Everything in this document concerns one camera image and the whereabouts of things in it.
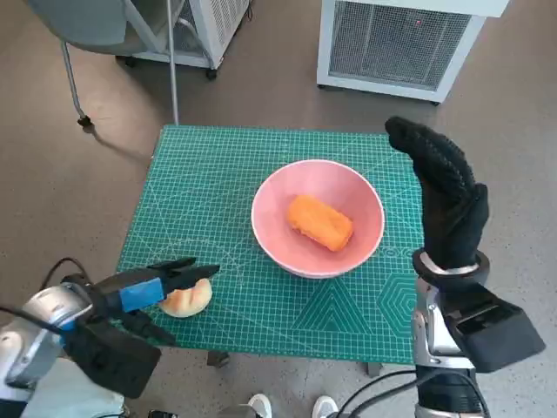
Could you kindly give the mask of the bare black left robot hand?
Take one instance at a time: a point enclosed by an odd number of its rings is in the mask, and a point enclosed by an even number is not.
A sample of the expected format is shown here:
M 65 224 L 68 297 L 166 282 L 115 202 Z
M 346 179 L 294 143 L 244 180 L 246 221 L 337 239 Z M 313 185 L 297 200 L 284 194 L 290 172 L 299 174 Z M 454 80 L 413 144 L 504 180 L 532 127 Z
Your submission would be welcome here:
M 91 301 L 101 315 L 119 320 L 131 333 L 173 346 L 176 338 L 155 325 L 143 310 L 173 291 L 194 288 L 220 269 L 219 265 L 196 266 L 195 262 L 195 258 L 185 257 L 114 274 L 90 286 Z

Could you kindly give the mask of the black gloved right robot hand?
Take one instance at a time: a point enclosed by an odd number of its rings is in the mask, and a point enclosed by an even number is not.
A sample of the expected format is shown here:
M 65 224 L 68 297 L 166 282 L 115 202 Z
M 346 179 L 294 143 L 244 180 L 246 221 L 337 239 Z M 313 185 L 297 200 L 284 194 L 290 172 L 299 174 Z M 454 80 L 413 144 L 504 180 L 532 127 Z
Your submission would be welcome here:
M 405 153 L 422 190 L 424 250 L 444 270 L 471 267 L 489 216 L 487 186 L 447 136 L 401 117 L 385 122 L 392 148 Z

